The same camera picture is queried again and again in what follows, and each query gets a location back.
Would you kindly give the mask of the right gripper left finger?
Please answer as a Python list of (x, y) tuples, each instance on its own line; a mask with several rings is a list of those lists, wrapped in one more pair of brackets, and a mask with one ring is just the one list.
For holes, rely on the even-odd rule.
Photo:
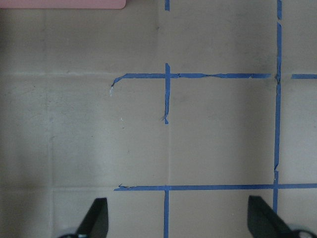
[(73, 234), (60, 238), (106, 238), (108, 234), (107, 198), (96, 198)]

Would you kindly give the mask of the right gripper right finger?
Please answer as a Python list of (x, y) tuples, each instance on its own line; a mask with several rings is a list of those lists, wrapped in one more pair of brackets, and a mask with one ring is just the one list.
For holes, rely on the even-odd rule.
[(254, 238), (315, 238), (316, 234), (292, 230), (260, 196), (248, 198), (248, 230)]

